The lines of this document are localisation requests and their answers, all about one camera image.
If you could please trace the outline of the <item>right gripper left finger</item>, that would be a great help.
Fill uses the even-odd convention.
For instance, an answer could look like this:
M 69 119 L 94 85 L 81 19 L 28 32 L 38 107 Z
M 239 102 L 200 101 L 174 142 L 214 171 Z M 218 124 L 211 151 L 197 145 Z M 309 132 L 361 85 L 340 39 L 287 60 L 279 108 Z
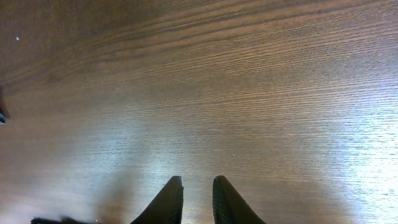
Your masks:
M 175 175 L 131 224 L 181 224 L 182 211 L 182 178 Z

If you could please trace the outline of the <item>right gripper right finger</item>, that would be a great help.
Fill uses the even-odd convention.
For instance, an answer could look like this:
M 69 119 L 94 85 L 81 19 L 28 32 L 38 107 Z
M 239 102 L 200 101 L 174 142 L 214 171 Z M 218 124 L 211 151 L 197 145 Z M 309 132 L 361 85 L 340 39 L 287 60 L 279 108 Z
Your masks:
M 266 224 L 223 175 L 213 180 L 212 204 L 215 224 Z

